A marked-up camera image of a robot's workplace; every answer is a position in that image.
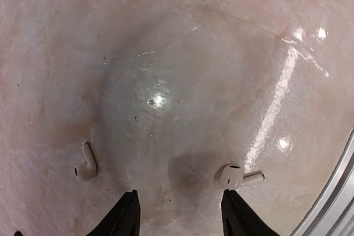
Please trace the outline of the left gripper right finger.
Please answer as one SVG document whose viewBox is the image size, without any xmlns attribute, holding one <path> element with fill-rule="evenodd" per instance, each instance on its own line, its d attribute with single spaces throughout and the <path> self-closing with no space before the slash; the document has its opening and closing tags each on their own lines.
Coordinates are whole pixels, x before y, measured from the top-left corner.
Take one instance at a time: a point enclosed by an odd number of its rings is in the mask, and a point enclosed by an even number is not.
<svg viewBox="0 0 354 236">
<path fill-rule="evenodd" d="M 221 213 L 225 236 L 279 236 L 235 190 L 224 190 Z"/>
</svg>

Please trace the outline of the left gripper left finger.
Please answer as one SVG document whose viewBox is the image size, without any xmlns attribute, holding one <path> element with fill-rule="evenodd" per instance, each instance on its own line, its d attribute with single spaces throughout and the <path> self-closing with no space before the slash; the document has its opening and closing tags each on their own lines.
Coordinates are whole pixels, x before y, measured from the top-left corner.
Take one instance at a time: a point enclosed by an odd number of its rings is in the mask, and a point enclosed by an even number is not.
<svg viewBox="0 0 354 236">
<path fill-rule="evenodd" d="M 125 192 L 87 236 L 139 236 L 140 212 L 137 190 Z"/>
</svg>

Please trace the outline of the white wireless earbud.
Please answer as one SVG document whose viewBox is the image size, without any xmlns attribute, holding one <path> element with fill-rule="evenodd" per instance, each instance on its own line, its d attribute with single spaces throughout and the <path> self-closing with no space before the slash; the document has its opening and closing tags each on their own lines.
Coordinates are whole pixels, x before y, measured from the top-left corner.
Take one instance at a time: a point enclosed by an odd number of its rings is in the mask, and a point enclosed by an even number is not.
<svg viewBox="0 0 354 236">
<path fill-rule="evenodd" d="M 81 143 L 80 149 L 84 161 L 82 164 L 74 166 L 74 173 L 78 180 L 88 182 L 98 175 L 98 163 L 90 141 Z"/>
<path fill-rule="evenodd" d="M 244 169 L 236 164 L 226 164 L 217 171 L 214 180 L 224 190 L 237 190 L 264 181 L 265 175 L 261 170 L 245 173 Z"/>
</svg>

